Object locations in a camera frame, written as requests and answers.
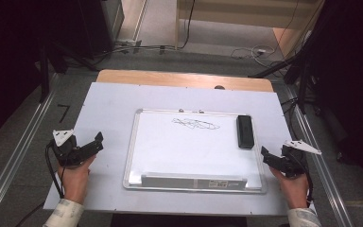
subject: person's hand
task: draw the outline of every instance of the person's hand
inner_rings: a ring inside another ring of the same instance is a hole
[[[290,209],[295,208],[307,208],[307,191],[308,181],[305,174],[298,176],[297,178],[290,179],[285,177],[279,170],[269,167],[273,175],[279,180],[281,190],[285,195],[288,207]]]
[[[62,184],[64,187],[64,198],[69,201],[74,201],[79,204],[84,203],[84,198],[87,195],[87,182],[90,169],[90,164],[95,159],[95,155],[87,159],[80,166],[64,169],[59,166],[58,174],[61,176],[63,173]]]

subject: whiteboard marker tray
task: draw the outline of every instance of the whiteboard marker tray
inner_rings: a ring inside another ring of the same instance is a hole
[[[142,190],[265,193],[260,149],[238,147],[238,113],[138,110],[123,185]]]

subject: whiteboard frame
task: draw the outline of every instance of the whiteboard frame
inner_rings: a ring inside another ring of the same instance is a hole
[[[137,140],[137,134],[138,134],[138,127],[140,123],[140,116],[144,113],[150,113],[150,114],[188,114],[188,115],[209,115],[209,116],[235,116],[235,119],[239,115],[248,115],[246,113],[211,113],[211,112],[204,112],[204,111],[185,111],[182,109],[179,109],[178,111],[172,111],[172,110],[151,110],[151,109],[139,109],[136,111],[134,116],[134,123],[132,126],[132,133],[130,138],[130,146],[129,146],[129,152],[128,152],[128,158],[126,162],[126,168],[125,168],[125,174],[123,179],[123,186],[127,189],[137,189],[137,190],[165,190],[165,191],[195,191],[195,192],[217,192],[217,193],[250,193],[250,194],[265,194],[268,191],[268,185],[265,178],[264,173],[264,167],[262,162],[262,156],[260,153],[259,144],[257,141],[256,131],[255,131],[255,124],[254,120],[251,118],[252,123],[252,130],[253,130],[253,137],[254,137],[254,146],[252,149],[244,149],[246,152],[254,152],[255,155],[255,161],[257,164],[257,169],[259,173],[259,179],[261,182],[261,187],[247,187],[242,186],[240,183],[239,188],[234,189],[225,189],[225,188],[197,188],[197,185],[203,185],[205,183],[210,183],[213,180],[217,181],[229,181],[229,184],[232,185],[233,183],[238,183],[239,181],[244,181],[244,183],[247,182],[247,179],[242,179],[241,176],[231,176],[231,175],[202,175],[202,174],[184,174],[185,178],[181,175],[183,174],[176,174],[174,176],[170,176],[169,174],[163,174],[163,173],[152,173],[153,176],[163,176],[167,175],[168,178],[166,178],[169,181],[175,181],[178,178],[186,179],[189,178],[190,180],[194,180],[194,186],[195,187],[169,187],[169,186],[142,186],[142,184],[135,184],[130,183],[130,174],[132,172],[132,164],[133,164],[133,156],[135,152],[135,143]]]

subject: scribble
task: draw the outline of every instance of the scribble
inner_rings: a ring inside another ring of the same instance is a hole
[[[180,124],[183,125],[189,129],[194,129],[194,128],[199,128],[199,129],[204,129],[204,130],[217,130],[220,127],[217,125],[214,125],[212,123],[209,122],[205,122],[205,121],[198,121],[198,120],[194,120],[194,119],[187,119],[184,118],[183,120],[178,119],[178,118],[173,118],[172,120],[173,123],[176,124]]]

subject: white tabletop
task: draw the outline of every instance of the white tabletop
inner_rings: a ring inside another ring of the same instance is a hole
[[[123,178],[138,109],[249,114],[255,121],[259,146],[275,155],[280,155],[283,142],[291,139],[275,93],[93,83],[75,126],[79,146],[93,141],[99,131],[104,137],[104,149],[90,167],[86,210],[224,216],[286,214],[278,182],[266,166],[268,192],[264,195],[126,189]],[[54,209],[58,201],[52,185],[44,209]]]

